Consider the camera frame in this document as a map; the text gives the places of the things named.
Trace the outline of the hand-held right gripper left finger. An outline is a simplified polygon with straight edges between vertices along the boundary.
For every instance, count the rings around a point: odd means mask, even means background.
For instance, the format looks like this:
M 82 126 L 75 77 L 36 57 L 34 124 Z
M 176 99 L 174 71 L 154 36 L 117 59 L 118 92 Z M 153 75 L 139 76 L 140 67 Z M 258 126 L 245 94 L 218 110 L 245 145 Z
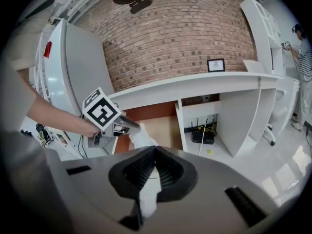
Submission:
M 143 221 L 139 192 L 153 166 L 155 147 L 62 162 L 62 198 L 76 234 L 155 234 Z

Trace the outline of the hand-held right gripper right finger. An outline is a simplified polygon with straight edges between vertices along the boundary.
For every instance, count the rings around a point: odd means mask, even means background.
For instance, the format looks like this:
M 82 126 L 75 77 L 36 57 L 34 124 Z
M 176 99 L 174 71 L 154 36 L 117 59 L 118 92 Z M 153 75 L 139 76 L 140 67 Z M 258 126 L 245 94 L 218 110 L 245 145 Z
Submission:
M 231 167 L 184 151 L 156 147 L 162 178 L 148 234 L 263 233 L 274 201 Z

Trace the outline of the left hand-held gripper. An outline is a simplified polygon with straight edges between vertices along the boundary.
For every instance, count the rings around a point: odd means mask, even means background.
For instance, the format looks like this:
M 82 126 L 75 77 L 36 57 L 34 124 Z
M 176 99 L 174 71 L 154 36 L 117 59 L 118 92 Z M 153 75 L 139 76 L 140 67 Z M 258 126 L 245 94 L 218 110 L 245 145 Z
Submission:
M 88 138 L 88 147 L 106 147 L 114 136 L 114 124 L 140 129 L 140 125 L 121 114 L 118 107 L 99 87 L 82 103 L 82 114 L 99 128 L 99 132 Z

